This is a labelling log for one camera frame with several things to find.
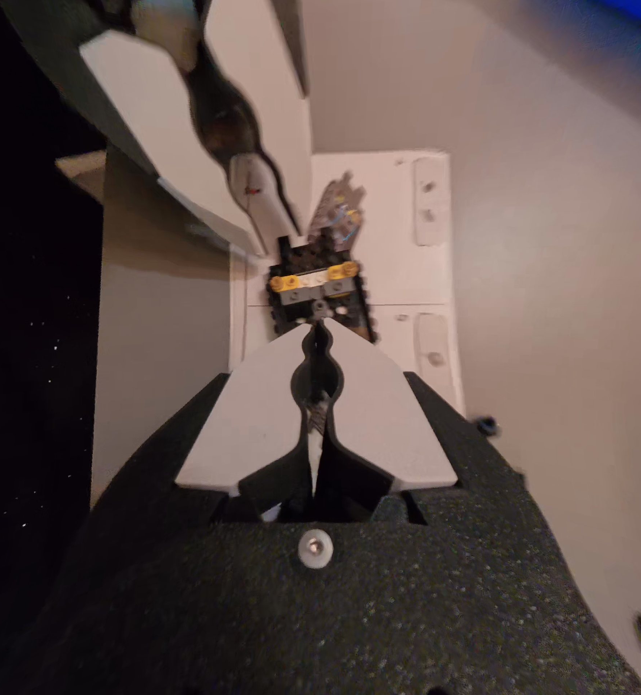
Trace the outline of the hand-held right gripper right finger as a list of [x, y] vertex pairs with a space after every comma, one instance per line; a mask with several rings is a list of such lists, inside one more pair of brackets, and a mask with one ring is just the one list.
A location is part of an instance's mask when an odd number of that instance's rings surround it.
[[451, 488], [457, 474], [405, 374], [378, 347], [325, 318], [328, 357], [339, 372], [328, 425], [339, 452], [387, 493]]

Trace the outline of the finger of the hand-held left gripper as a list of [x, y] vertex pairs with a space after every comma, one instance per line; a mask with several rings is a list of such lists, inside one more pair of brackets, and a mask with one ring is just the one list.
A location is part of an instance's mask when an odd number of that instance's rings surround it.
[[301, 1], [210, 1], [204, 39], [252, 107], [299, 231], [309, 223], [311, 118]]
[[211, 1], [86, 1], [106, 29], [80, 54], [156, 170], [159, 185], [230, 245], [264, 256], [236, 166], [260, 128], [205, 38]]

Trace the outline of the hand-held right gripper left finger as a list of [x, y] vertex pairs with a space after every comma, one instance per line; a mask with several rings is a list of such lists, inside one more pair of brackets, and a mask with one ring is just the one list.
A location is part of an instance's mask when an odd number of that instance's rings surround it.
[[177, 486], [236, 497], [245, 479], [292, 452], [302, 433], [292, 378], [305, 360], [303, 343], [311, 331], [311, 325], [299, 325], [233, 370], [175, 478]]

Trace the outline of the black and yellow lego model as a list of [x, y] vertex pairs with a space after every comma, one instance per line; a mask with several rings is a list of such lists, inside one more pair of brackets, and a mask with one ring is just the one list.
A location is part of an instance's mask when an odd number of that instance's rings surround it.
[[287, 237], [278, 239], [280, 260], [265, 278], [275, 336], [300, 325], [314, 325], [311, 303], [325, 300], [332, 318], [376, 345], [380, 337], [371, 315], [362, 266], [348, 250], [337, 250], [328, 231], [298, 247]]

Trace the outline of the white lego instruction booklet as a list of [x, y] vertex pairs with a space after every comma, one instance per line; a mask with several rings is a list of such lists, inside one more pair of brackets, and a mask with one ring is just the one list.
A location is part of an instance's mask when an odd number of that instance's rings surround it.
[[311, 213], [327, 185], [346, 174], [365, 191], [352, 256], [361, 265], [378, 348], [465, 414], [450, 155], [429, 149], [315, 154]]

